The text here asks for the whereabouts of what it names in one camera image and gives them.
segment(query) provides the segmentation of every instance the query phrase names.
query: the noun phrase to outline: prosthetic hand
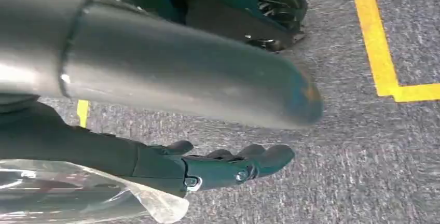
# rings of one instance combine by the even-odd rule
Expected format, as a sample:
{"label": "prosthetic hand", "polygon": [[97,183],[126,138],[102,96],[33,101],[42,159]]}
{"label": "prosthetic hand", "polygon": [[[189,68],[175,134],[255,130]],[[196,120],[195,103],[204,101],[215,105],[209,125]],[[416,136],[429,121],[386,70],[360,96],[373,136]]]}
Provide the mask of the prosthetic hand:
{"label": "prosthetic hand", "polygon": [[0,114],[0,212],[11,223],[88,223],[146,211],[173,223],[188,209],[176,198],[272,175],[294,157],[285,145],[185,155],[188,141],[145,145],[67,125],[35,99],[18,105]]}

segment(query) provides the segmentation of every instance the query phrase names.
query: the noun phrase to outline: dark green robot part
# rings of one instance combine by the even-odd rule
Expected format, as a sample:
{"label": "dark green robot part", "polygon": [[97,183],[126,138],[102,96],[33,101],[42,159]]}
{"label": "dark green robot part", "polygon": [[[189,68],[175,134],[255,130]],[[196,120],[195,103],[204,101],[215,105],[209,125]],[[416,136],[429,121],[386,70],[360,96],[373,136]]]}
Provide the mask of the dark green robot part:
{"label": "dark green robot part", "polygon": [[[294,158],[284,145],[191,156],[187,141],[149,146],[97,134],[65,124],[40,96],[268,128],[321,116],[310,77],[261,49],[279,51],[301,37],[305,0],[0,0],[0,8],[0,214],[11,223],[47,223],[28,213],[67,223],[142,212],[118,183],[84,190],[72,181],[78,173],[39,177],[17,165],[26,161],[42,170],[44,162],[83,166],[183,198],[272,175]],[[14,219],[17,212],[25,214]]]}

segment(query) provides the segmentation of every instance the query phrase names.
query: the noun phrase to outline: yellow tape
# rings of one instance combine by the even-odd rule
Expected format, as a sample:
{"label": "yellow tape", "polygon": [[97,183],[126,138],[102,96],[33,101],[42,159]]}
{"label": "yellow tape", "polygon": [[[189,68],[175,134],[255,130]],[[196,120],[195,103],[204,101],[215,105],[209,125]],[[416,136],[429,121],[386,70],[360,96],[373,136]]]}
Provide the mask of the yellow tape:
{"label": "yellow tape", "polygon": [[354,1],[378,96],[392,95],[397,102],[440,100],[440,83],[399,86],[376,0]]}
{"label": "yellow tape", "polygon": [[79,125],[85,128],[87,126],[87,118],[89,117],[89,102],[79,100],[76,108],[76,114],[79,117]]}

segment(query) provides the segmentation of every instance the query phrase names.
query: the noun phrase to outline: dark green robotic arm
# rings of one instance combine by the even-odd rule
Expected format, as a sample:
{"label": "dark green robotic arm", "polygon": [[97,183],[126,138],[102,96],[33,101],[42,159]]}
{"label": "dark green robotic arm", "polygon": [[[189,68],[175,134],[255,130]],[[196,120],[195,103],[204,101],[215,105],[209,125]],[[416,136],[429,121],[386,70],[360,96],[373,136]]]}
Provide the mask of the dark green robotic arm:
{"label": "dark green robotic arm", "polygon": [[316,87],[281,57],[160,14],[112,0],[0,7],[0,160],[70,162],[183,197],[271,175],[294,153],[252,145],[235,156],[187,156],[187,141],[147,146],[69,126],[39,95],[270,128],[308,125],[321,114]]}

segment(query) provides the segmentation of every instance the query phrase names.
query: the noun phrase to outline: gray carpet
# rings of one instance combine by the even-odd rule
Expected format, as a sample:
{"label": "gray carpet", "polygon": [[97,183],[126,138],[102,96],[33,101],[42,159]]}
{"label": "gray carpet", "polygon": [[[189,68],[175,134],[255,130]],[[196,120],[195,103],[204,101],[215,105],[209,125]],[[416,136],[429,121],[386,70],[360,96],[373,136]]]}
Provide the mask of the gray carpet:
{"label": "gray carpet", "polygon": [[[187,139],[200,154],[252,143],[295,149],[295,163],[273,177],[190,194],[180,223],[440,223],[439,101],[378,97],[353,0],[308,1],[308,36],[283,55],[308,66],[324,96],[314,127],[278,131],[92,103],[89,128],[146,143]],[[400,82],[440,82],[439,0],[378,4]],[[74,101],[44,101],[77,123]]]}

